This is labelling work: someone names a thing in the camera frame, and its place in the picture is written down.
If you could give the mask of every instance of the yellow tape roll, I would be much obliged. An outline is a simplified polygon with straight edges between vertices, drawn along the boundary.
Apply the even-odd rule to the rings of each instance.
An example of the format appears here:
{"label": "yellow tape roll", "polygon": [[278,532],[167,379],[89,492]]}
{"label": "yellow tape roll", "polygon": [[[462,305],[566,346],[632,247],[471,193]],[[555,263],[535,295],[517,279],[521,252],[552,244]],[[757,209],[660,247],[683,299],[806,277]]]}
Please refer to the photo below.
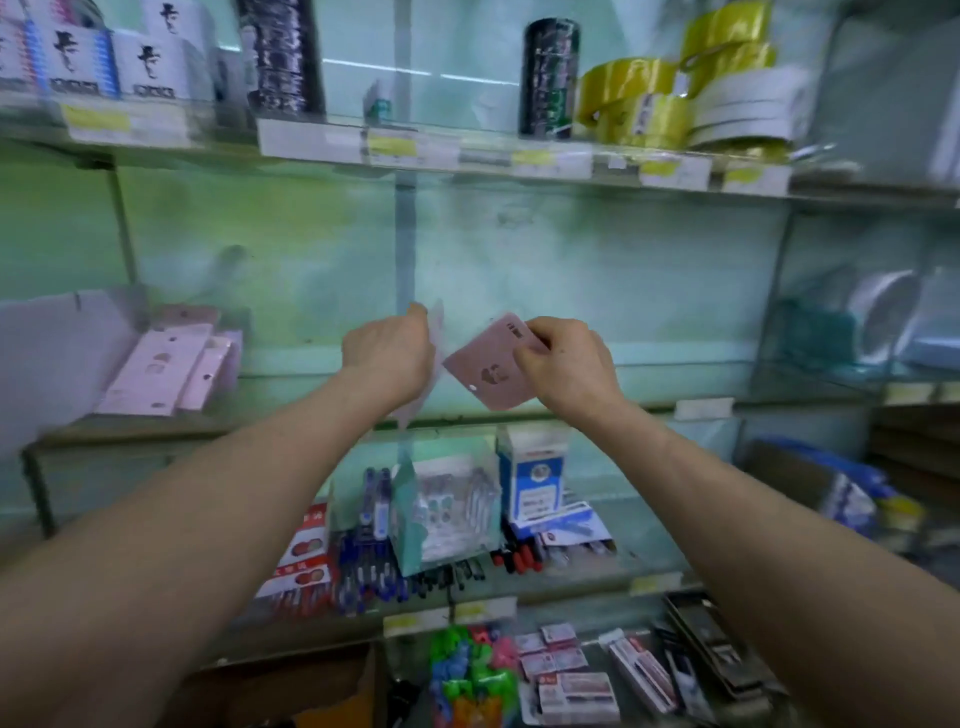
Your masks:
{"label": "yellow tape roll", "polygon": [[736,139],[716,141],[695,147],[697,152],[714,155],[746,157],[770,164],[786,164],[790,161],[793,146],[783,139]]}
{"label": "yellow tape roll", "polygon": [[688,99],[642,93],[600,109],[597,137],[605,144],[682,149],[690,132],[690,117]]}
{"label": "yellow tape roll", "polygon": [[641,93],[670,93],[676,76],[677,64],[663,59],[618,59],[591,68],[579,83],[576,120],[595,127],[603,107]]}
{"label": "yellow tape roll", "polygon": [[686,31],[681,68],[689,70],[732,43],[760,43],[767,39],[772,11],[769,2],[734,2],[701,15]]}
{"label": "yellow tape roll", "polygon": [[773,68],[777,47],[773,43],[736,43],[709,56],[701,57],[690,70],[690,97],[696,98],[711,81],[731,73]]}

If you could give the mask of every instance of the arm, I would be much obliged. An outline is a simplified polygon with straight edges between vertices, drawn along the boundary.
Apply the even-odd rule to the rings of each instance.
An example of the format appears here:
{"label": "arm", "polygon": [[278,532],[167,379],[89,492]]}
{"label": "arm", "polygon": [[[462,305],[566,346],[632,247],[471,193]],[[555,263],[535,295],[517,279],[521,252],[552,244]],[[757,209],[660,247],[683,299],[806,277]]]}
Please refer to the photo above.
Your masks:
{"label": "arm", "polygon": [[429,379],[426,311],[344,340],[323,387],[195,451],[0,578],[5,725],[153,725],[272,573],[326,478]]}
{"label": "arm", "polygon": [[956,717],[960,595],[627,402],[586,325],[530,328],[551,349],[516,354],[540,399],[626,474],[725,617],[821,720],[893,728]]}

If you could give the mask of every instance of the cardboard box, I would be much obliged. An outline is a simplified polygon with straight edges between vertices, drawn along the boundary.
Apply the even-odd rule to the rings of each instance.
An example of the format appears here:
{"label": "cardboard box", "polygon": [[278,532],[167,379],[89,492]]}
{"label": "cardboard box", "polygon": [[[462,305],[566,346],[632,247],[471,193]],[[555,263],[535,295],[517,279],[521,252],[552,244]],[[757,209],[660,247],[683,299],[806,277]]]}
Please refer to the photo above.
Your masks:
{"label": "cardboard box", "polygon": [[331,650],[187,678],[157,728],[248,728],[291,719],[297,728],[386,721],[388,678],[376,645]]}

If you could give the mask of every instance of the colorful plastic item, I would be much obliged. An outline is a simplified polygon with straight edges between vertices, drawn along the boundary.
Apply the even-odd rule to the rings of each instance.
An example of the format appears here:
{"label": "colorful plastic item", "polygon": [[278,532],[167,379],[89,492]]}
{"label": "colorful plastic item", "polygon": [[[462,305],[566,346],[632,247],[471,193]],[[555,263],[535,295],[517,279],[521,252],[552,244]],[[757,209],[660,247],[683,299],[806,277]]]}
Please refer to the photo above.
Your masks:
{"label": "colorful plastic item", "polygon": [[513,640],[499,629],[448,627],[430,644],[435,728],[505,728],[519,710]]}
{"label": "colorful plastic item", "polygon": [[629,58],[601,63],[580,80],[576,120],[596,127],[600,110],[614,101],[641,93],[671,93],[677,64],[664,59]]}

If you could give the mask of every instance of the white product package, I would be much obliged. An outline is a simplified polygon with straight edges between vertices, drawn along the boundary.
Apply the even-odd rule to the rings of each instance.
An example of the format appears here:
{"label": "white product package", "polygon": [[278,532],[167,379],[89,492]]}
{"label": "white product package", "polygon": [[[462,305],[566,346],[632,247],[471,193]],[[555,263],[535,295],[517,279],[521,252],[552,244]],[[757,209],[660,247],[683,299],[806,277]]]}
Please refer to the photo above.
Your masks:
{"label": "white product package", "polygon": [[113,34],[120,92],[168,101],[213,101],[213,83],[200,52],[181,37]]}
{"label": "white product package", "polygon": [[426,389],[423,390],[420,396],[411,402],[407,402],[391,415],[391,417],[396,420],[400,429],[406,429],[407,425],[413,422],[413,419],[417,417],[423,409],[423,404],[430,396],[430,393],[433,392],[433,388],[437,386],[437,380],[440,379],[440,374],[444,370],[443,301],[437,301],[433,304],[427,311],[426,320],[430,330],[430,343],[433,344],[434,347],[433,372],[430,375],[430,381],[427,383]]}

